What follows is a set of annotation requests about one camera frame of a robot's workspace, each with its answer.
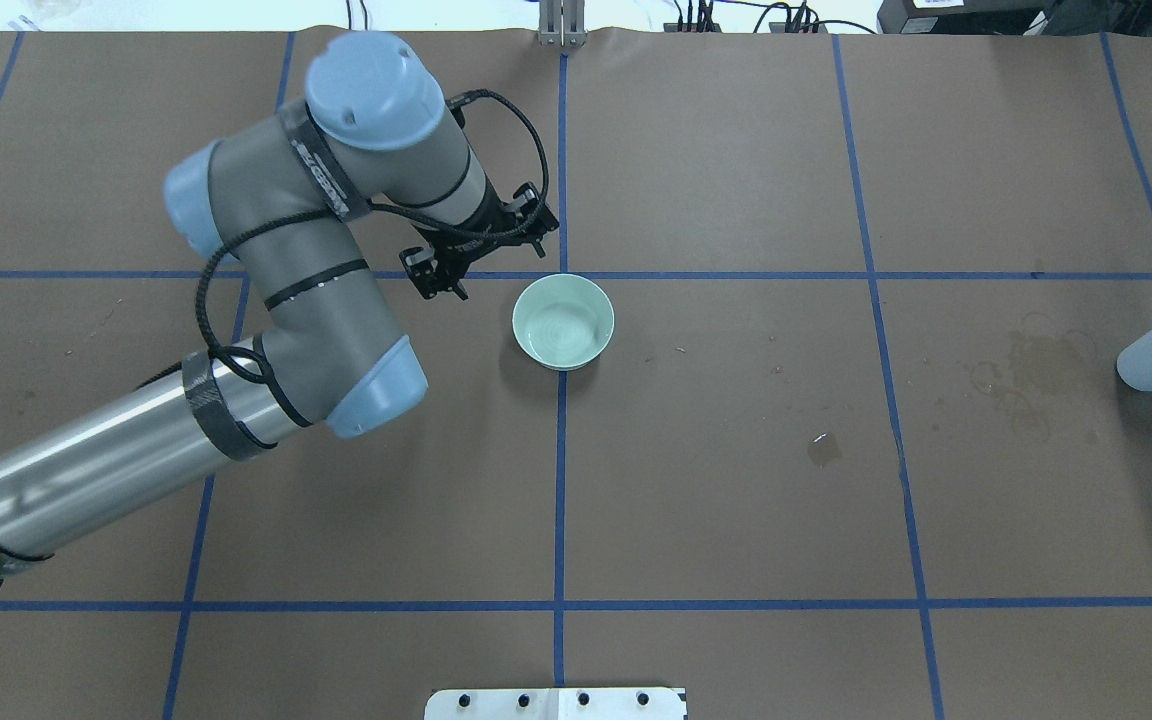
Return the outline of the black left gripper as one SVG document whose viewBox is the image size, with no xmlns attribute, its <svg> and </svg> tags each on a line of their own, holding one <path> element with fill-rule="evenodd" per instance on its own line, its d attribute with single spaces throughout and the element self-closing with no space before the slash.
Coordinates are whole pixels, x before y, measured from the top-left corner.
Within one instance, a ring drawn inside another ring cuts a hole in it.
<svg viewBox="0 0 1152 720">
<path fill-rule="evenodd" d="M 399 266 L 424 300 L 452 293 L 467 301 L 463 279 L 475 263 L 497 250 L 530 247 L 538 258 L 547 258 L 544 240 L 561 227 L 556 213 L 550 209 L 548 191 L 547 181 L 526 182 L 506 202 L 488 184 L 465 223 L 442 227 L 414 223 L 424 243 L 399 252 Z"/>
</svg>

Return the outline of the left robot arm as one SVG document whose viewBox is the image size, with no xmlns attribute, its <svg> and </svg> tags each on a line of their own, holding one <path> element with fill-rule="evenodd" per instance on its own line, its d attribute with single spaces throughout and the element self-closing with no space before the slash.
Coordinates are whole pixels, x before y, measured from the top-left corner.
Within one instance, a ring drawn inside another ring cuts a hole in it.
<svg viewBox="0 0 1152 720">
<path fill-rule="evenodd" d="M 200 350 L 124 397 L 0 455 L 0 582 L 300 429 L 340 438 L 420 404 L 429 379 L 349 223 L 396 217 L 424 300 L 476 262 L 558 232 L 550 161 L 488 88 L 445 96 L 401 37 L 338 36 L 274 118 L 166 174 L 166 213 L 204 259 Z"/>
</svg>

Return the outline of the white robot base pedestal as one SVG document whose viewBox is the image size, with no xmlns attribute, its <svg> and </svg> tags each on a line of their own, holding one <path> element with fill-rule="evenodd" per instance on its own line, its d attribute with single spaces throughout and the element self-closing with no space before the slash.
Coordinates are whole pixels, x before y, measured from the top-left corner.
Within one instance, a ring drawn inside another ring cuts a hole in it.
<svg viewBox="0 0 1152 720">
<path fill-rule="evenodd" d="M 444 689 L 425 719 L 687 719 L 684 689 L 576 687 Z"/>
</svg>

